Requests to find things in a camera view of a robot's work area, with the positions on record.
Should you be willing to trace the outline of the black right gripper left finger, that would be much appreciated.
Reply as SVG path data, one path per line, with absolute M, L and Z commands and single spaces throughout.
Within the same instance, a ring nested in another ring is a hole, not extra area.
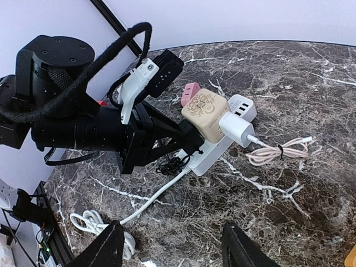
M 79 256 L 65 267 L 121 267 L 123 246 L 123 227 L 119 221 L 112 221 Z

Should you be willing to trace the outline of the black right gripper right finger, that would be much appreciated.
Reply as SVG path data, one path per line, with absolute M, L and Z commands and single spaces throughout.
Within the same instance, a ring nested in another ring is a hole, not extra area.
M 233 222 L 223 227 L 221 251 L 223 266 L 279 267 Z

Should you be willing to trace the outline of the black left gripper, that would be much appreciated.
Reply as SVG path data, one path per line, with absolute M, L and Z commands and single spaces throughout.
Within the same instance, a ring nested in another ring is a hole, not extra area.
M 125 126 L 121 147 L 116 159 L 121 174 L 131 174 L 136 166 L 146 166 L 162 156 L 182 149 L 185 143 L 174 142 L 153 148 L 154 129 L 173 139 L 186 139 L 180 126 L 148 102 L 134 107 Z

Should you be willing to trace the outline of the red cube socket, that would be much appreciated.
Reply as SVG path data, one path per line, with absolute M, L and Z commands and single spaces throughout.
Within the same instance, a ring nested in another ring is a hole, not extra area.
M 109 104 L 106 101 L 98 101 L 97 102 L 100 106 L 109 106 Z

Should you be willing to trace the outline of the orange power strip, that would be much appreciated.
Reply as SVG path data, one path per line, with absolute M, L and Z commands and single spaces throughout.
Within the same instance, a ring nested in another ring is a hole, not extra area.
M 344 260 L 345 267 L 356 267 L 356 245 L 348 253 L 347 257 Z

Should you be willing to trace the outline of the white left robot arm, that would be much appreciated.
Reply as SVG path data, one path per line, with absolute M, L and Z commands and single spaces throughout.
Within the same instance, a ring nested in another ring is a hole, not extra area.
M 119 89 L 120 102 L 100 104 L 87 93 L 89 81 L 140 33 L 145 40 L 138 64 L 107 93 L 112 98 Z M 88 158 L 110 151 L 123 174 L 188 146 L 188 125 L 145 101 L 159 96 L 183 67 L 170 51 L 147 57 L 151 34 L 149 23 L 138 23 L 99 56 L 73 37 L 33 39 L 17 53 L 16 73 L 1 79 L 1 144 L 19 149 L 30 134 L 39 150 L 80 149 Z

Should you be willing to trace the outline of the black plug at back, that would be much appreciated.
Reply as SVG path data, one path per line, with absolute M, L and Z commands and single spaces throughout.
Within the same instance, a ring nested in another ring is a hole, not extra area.
M 203 151 L 200 147 L 204 144 L 205 139 L 201 136 L 199 130 L 186 119 L 179 123 L 179 127 L 187 139 L 187 144 L 184 145 L 182 149 L 189 156 L 195 152 L 202 155 Z

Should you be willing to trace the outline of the beige cube socket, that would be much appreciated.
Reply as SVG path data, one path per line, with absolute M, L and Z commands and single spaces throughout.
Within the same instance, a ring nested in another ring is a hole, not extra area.
M 219 121 L 228 111 L 231 111 L 231 108 L 225 97 L 202 88 L 182 108 L 181 114 L 206 140 L 216 144 L 224 135 Z

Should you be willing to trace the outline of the pink plug adapter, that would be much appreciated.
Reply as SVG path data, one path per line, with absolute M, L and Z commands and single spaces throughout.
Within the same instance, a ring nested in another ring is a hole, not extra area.
M 200 91 L 200 89 L 201 87 L 197 82 L 186 84 L 181 96 L 182 107 L 186 106 L 189 101 Z

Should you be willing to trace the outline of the white power strip at back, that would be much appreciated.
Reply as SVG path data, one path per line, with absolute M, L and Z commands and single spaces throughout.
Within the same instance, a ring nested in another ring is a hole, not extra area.
M 228 100 L 228 103 L 231 112 L 247 122 L 251 123 L 257 116 L 254 102 L 249 98 L 235 94 Z M 200 155 L 197 152 L 192 154 L 189 161 L 186 163 L 186 167 L 195 175 L 202 176 L 223 155 L 233 142 L 234 141 L 226 135 L 223 135 L 222 139 L 216 144 L 212 144 L 206 140 L 201 146 L 203 154 Z

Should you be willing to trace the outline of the white usb charger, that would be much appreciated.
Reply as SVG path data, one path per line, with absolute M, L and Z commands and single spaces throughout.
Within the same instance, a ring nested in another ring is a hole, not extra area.
M 247 122 L 230 111 L 222 116 L 219 121 L 219 126 L 224 135 L 243 148 L 247 148 L 251 143 L 248 136 L 254 136 L 255 134 L 253 125 L 250 122 Z

